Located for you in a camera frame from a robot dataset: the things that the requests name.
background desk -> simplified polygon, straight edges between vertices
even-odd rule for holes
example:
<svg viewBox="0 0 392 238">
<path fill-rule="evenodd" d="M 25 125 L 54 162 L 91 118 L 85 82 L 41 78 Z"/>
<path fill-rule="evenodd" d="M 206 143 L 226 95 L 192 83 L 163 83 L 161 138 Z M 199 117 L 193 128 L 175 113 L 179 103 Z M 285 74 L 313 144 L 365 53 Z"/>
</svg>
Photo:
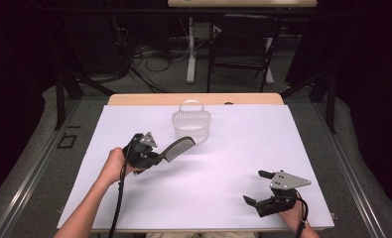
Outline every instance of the background desk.
<svg viewBox="0 0 392 238">
<path fill-rule="evenodd" d="M 211 0 L 168 0 L 170 7 L 263 7 L 263 8 L 306 8 L 316 7 L 316 0 L 222 0 L 222 1 L 211 1 Z M 187 73 L 187 83 L 194 83 L 195 81 L 195 70 L 196 70 L 196 52 L 195 52 L 195 40 L 194 40 L 194 19 L 190 17 L 189 23 L 189 39 L 190 39 L 190 59 L 189 59 L 189 70 Z M 274 83 L 273 75 L 271 70 L 267 70 L 266 81 L 268 84 Z"/>
<path fill-rule="evenodd" d="M 96 179 L 107 151 L 127 144 L 135 133 L 148 131 L 158 143 L 155 151 L 163 151 L 176 140 L 171 119 L 178 110 L 178 105 L 163 104 L 180 104 L 182 99 L 191 98 L 205 103 L 211 114 L 209 138 L 170 164 L 161 162 L 126 178 L 118 231 L 287 229 L 277 215 L 260 218 L 242 198 L 271 196 L 269 181 L 258 176 L 259 170 L 285 170 L 310 179 L 312 185 L 299 188 L 310 205 L 310 223 L 316 228 L 333 227 L 292 115 L 279 97 L 265 93 L 113 96 L 99 119 L 59 227 Z M 269 99 L 275 105 L 265 105 Z M 120 101 L 128 106 L 115 106 Z M 228 101 L 254 104 L 221 105 Z M 133 105 L 136 102 L 148 105 Z M 117 188 L 115 184 L 105 194 L 93 231 L 109 230 Z"/>
</svg>

black chair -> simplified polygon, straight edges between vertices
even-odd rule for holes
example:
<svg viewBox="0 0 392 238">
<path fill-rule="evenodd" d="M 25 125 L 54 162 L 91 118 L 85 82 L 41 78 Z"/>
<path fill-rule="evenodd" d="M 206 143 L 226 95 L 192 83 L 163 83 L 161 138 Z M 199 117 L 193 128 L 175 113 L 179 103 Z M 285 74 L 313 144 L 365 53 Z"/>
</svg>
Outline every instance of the black chair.
<svg viewBox="0 0 392 238">
<path fill-rule="evenodd" d="M 209 32 L 207 92 L 213 84 L 213 68 L 217 66 L 254 69 L 257 70 L 255 77 L 261 71 L 261 83 L 254 83 L 254 87 L 262 92 L 274 44 L 280 34 L 279 21 L 263 15 L 223 14 L 212 19 Z"/>
</svg>

white plastic basket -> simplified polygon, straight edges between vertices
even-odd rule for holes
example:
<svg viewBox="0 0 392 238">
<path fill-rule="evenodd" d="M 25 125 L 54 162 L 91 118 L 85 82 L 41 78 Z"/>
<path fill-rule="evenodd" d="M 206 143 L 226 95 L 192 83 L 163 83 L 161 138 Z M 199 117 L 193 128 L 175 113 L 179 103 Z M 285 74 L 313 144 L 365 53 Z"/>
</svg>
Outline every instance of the white plastic basket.
<svg viewBox="0 0 392 238">
<path fill-rule="evenodd" d="M 210 113 L 204 110 L 200 101 L 190 99 L 180 105 L 180 110 L 172 117 L 172 123 L 177 138 L 190 136 L 198 144 L 208 137 Z"/>
</svg>

